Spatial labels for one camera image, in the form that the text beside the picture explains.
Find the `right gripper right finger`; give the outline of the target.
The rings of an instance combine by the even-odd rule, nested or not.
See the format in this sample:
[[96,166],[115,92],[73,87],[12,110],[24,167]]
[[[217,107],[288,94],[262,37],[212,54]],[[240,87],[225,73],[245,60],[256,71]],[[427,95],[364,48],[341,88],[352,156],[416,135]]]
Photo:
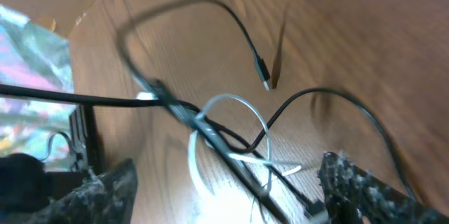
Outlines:
[[344,157],[325,152],[319,179],[331,223],[448,224],[448,217],[425,207]]

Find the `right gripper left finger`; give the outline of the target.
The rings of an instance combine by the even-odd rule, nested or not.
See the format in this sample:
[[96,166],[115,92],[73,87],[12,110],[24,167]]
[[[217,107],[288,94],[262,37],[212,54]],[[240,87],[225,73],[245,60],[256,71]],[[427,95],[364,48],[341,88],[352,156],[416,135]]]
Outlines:
[[125,159],[33,213],[25,224],[129,224],[138,188],[132,159]]

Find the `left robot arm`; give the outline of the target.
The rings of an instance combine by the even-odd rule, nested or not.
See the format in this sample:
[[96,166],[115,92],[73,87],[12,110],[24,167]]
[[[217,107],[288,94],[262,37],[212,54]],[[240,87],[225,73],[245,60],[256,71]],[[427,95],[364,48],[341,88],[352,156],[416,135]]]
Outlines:
[[32,213],[105,170],[94,109],[1,113],[1,213]]

